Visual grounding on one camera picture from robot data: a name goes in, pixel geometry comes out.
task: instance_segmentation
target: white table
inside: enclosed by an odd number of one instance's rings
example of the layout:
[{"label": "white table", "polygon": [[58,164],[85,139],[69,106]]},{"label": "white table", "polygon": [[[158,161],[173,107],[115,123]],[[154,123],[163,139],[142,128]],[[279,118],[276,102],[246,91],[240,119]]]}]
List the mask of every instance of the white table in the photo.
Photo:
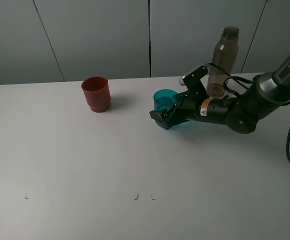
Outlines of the white table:
[{"label": "white table", "polygon": [[80,85],[0,86],[0,240],[290,239],[290,106],[247,135],[164,130],[153,94],[178,77],[110,80],[105,113]]}]

